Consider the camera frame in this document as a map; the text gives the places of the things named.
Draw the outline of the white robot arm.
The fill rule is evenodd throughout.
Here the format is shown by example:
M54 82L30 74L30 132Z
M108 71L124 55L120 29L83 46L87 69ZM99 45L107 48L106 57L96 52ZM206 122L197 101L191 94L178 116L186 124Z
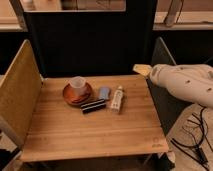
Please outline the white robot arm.
M213 67L207 64L135 64L133 70L178 99L213 108Z

